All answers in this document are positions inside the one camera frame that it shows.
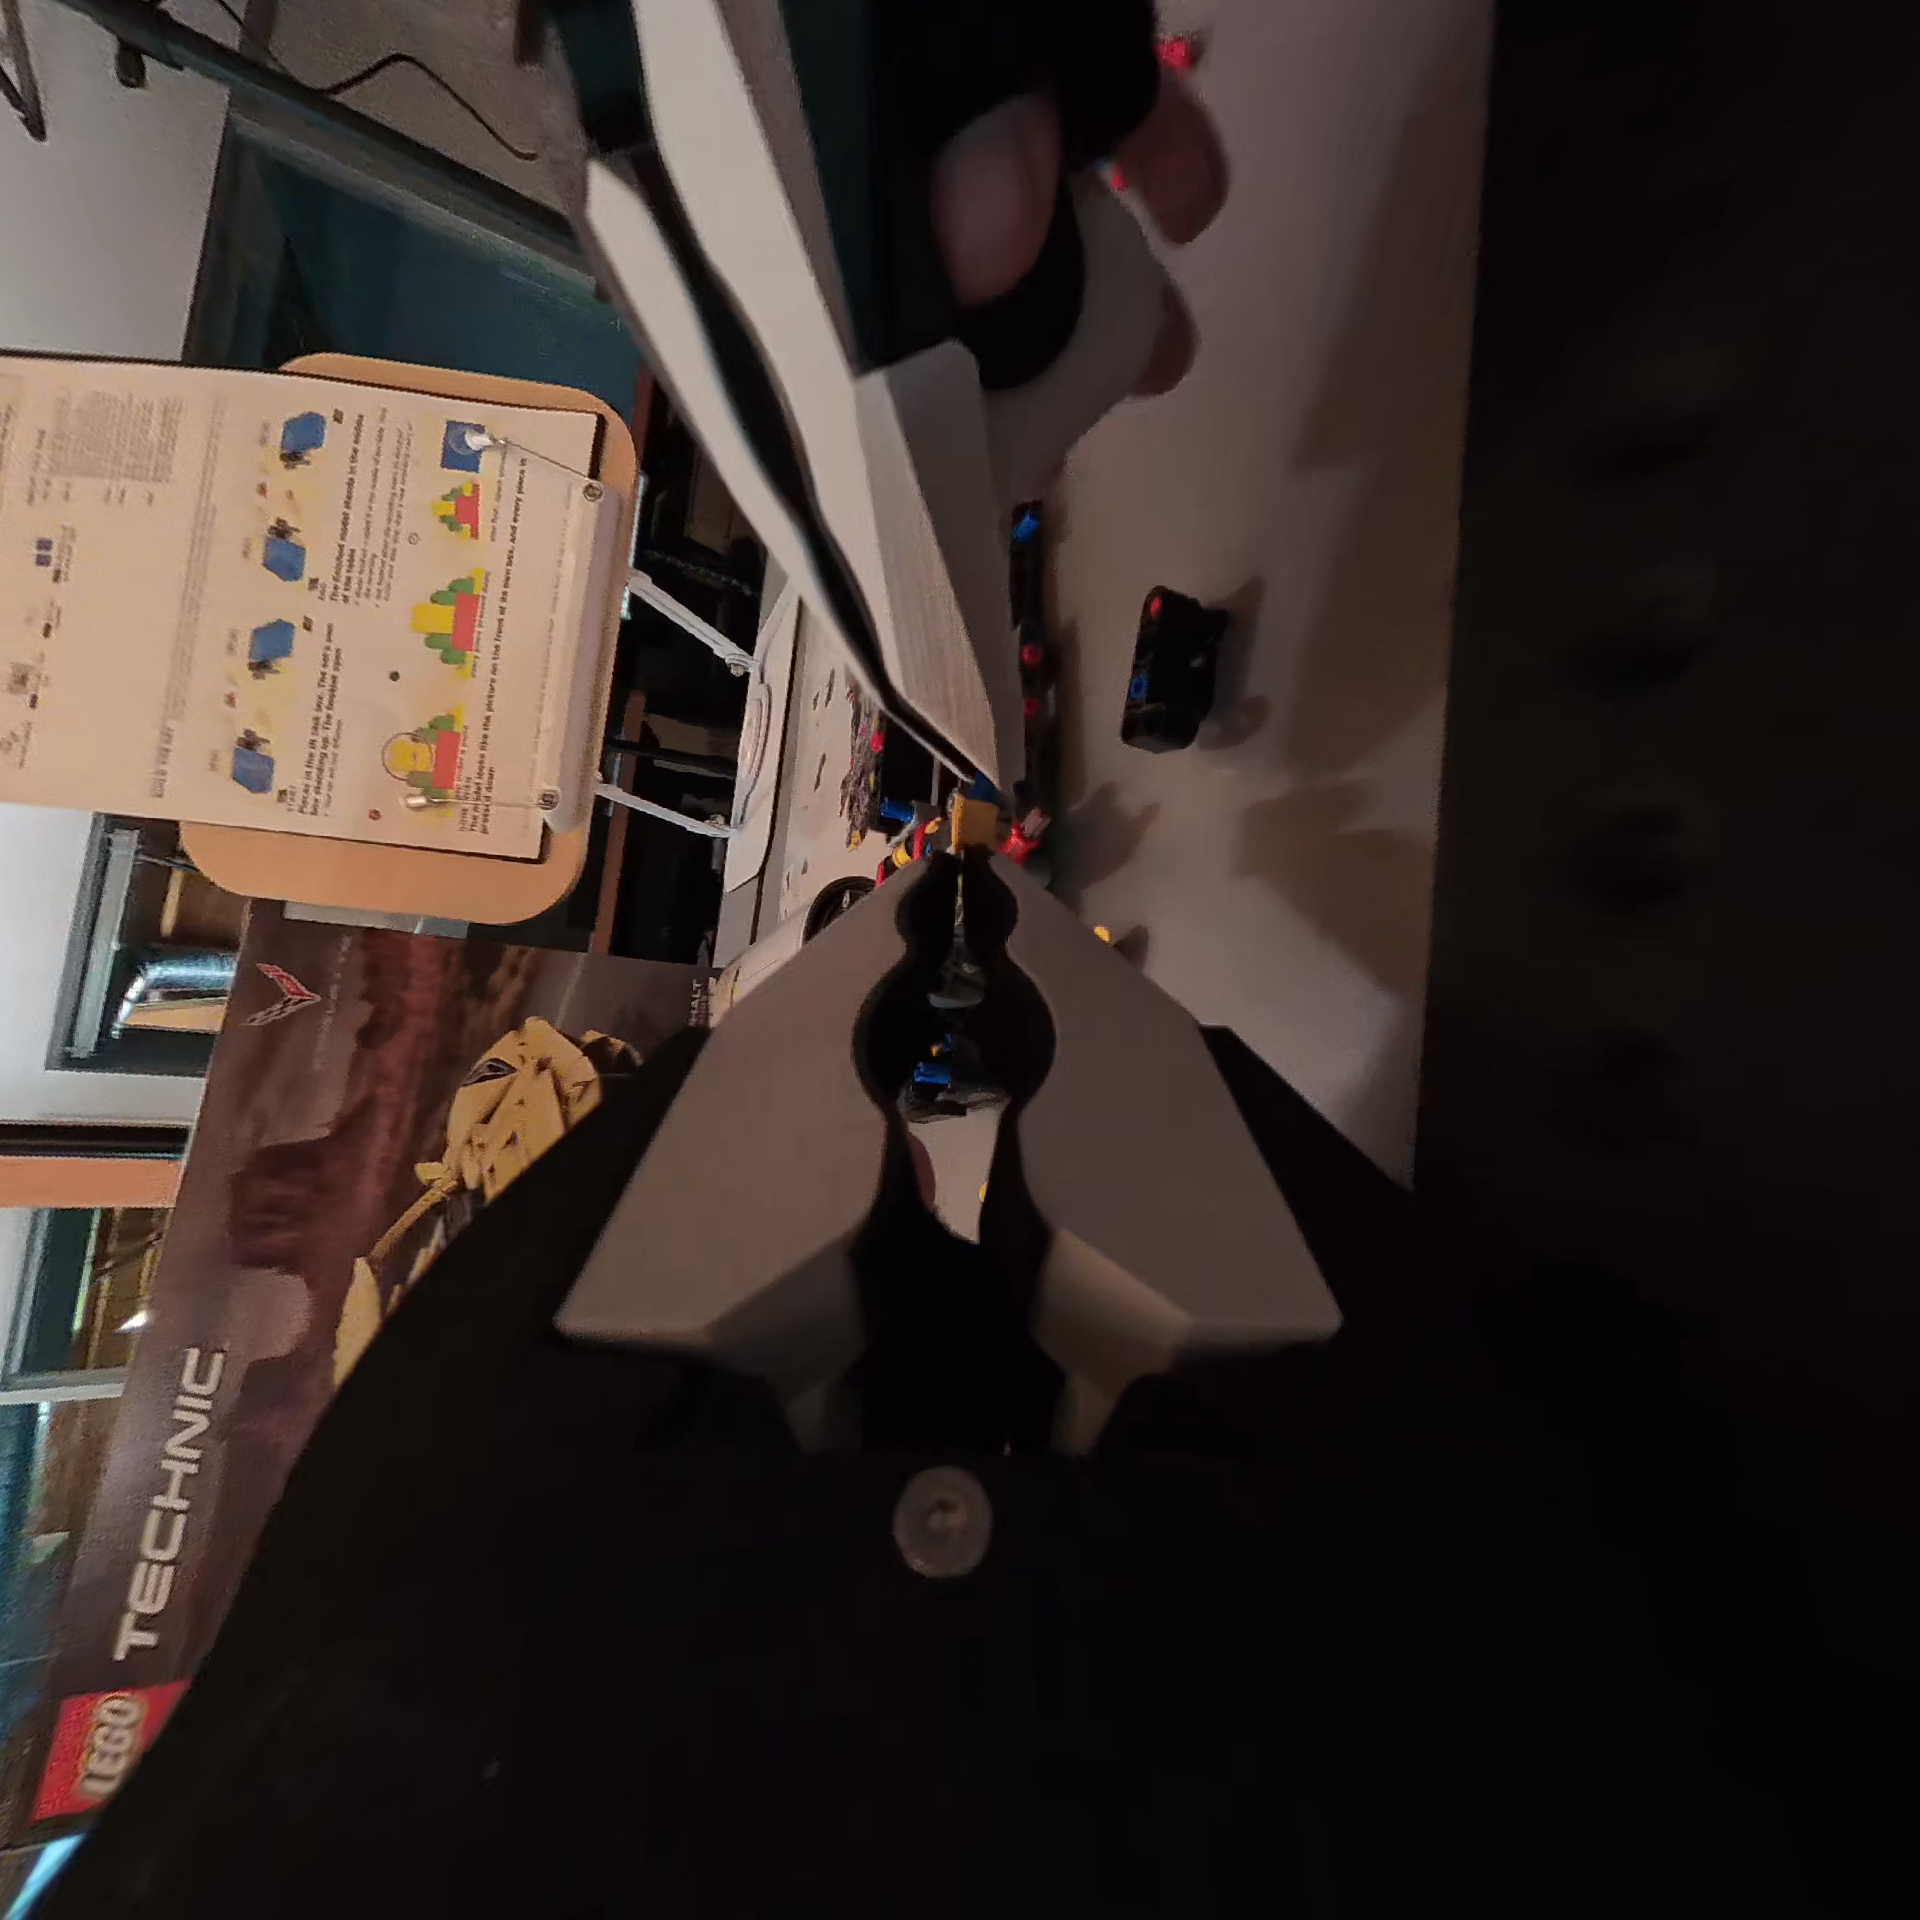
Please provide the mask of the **black lego block with pins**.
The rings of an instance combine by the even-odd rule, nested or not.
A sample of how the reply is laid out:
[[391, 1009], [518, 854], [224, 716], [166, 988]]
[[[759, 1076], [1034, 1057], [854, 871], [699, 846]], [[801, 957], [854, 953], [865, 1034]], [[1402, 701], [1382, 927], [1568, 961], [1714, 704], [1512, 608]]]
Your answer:
[[1121, 743], [1184, 752], [1216, 701], [1216, 672], [1232, 616], [1187, 591], [1155, 585], [1144, 598], [1127, 678]]

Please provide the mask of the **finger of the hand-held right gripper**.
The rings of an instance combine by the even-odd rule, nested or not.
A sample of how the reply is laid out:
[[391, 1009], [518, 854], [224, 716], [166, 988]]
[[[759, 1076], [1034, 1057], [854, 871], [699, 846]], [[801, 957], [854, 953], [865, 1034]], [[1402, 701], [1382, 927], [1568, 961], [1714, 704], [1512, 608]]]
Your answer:
[[832, 262], [787, 5], [632, 5], [646, 133], [732, 289], [801, 438], [820, 511], [907, 701], [1017, 772], [1003, 500], [960, 345], [858, 360]]
[[936, 759], [977, 766], [882, 661], [873, 610], [820, 511], [780, 386], [651, 145], [587, 157], [583, 240], [737, 504], [868, 693]]

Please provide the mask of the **partly built lego car chassis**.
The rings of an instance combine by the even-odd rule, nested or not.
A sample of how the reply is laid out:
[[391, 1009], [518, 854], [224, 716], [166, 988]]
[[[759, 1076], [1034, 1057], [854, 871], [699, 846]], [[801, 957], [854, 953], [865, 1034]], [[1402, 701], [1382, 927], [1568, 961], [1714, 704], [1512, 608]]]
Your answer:
[[[1038, 495], [1012, 510], [1011, 593], [1023, 693], [1025, 774], [996, 783], [1007, 836], [994, 849], [1049, 885], [1049, 829], [1058, 806], [1063, 650], [1048, 622], [1048, 516]], [[950, 796], [964, 781], [851, 687], [851, 757], [840, 791], [848, 849], [876, 852], [888, 882], [920, 857], [944, 852]]]

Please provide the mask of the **lego set box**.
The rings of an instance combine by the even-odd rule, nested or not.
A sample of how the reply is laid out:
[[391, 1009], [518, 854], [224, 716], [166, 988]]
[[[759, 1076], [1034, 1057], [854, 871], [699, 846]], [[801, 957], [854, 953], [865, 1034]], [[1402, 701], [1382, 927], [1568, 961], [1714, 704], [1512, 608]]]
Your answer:
[[427, 1265], [706, 972], [295, 919], [236, 960], [51, 1642], [4, 1710], [4, 1846], [92, 1818], [204, 1664], [336, 1386]]

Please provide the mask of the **printed instruction sheet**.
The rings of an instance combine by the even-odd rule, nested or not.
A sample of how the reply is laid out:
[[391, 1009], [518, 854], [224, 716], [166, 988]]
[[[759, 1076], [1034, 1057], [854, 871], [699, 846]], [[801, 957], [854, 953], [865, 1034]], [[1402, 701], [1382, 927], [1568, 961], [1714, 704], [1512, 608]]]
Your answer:
[[535, 862], [593, 781], [594, 406], [4, 354], [2, 798]]

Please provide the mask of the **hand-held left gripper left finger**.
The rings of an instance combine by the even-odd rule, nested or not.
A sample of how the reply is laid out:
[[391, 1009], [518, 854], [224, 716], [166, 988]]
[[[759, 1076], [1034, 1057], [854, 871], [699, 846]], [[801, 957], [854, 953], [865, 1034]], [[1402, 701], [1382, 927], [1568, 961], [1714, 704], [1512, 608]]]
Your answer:
[[882, 1068], [912, 1065], [963, 868], [923, 860], [737, 966], [582, 1274], [561, 1332], [768, 1386], [806, 1448], [858, 1428], [844, 1380], [890, 1287], [960, 1257], [929, 1206]]

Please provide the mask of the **lego instruction booklet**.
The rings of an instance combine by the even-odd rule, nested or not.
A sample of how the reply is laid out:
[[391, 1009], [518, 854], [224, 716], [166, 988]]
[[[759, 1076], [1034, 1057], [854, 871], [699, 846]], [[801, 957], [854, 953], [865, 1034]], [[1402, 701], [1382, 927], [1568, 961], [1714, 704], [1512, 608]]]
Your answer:
[[775, 753], [754, 788], [746, 836], [728, 844], [723, 903], [711, 940], [719, 969], [802, 920], [820, 895], [851, 880], [873, 885], [876, 852], [848, 849], [841, 781], [851, 757], [851, 676], [841, 645], [823, 634], [801, 591], [768, 567], [754, 650], [775, 663]]

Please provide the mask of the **white document stand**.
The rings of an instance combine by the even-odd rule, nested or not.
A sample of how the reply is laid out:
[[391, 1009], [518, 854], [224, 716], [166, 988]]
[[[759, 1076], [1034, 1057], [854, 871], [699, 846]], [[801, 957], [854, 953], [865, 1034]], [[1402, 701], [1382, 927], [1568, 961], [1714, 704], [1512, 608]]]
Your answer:
[[695, 818], [650, 800], [616, 800], [695, 836], [729, 844], [746, 836], [758, 808], [754, 788], [777, 766], [775, 663], [768, 646], [747, 650], [695, 615], [633, 559], [633, 494], [609, 477], [579, 480], [567, 516], [563, 618], [544, 672], [535, 744], [532, 810], [542, 822], [540, 904], [563, 900], [585, 868], [590, 822], [603, 800], [602, 759], [614, 704], [618, 631], [625, 606], [638, 598], [675, 631], [697, 640], [737, 680], [747, 701], [737, 735], [732, 808], [724, 821]]

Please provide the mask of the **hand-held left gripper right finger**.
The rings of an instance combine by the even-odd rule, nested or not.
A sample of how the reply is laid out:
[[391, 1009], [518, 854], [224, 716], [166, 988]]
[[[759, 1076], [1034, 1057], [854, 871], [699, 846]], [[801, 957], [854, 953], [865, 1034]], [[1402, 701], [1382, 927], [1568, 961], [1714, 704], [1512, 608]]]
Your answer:
[[1063, 1374], [1058, 1448], [1191, 1360], [1321, 1346], [1343, 1309], [1203, 1025], [1007, 860], [964, 864], [967, 940], [1009, 1017], [1016, 1169], [1041, 1228], [1032, 1332]]

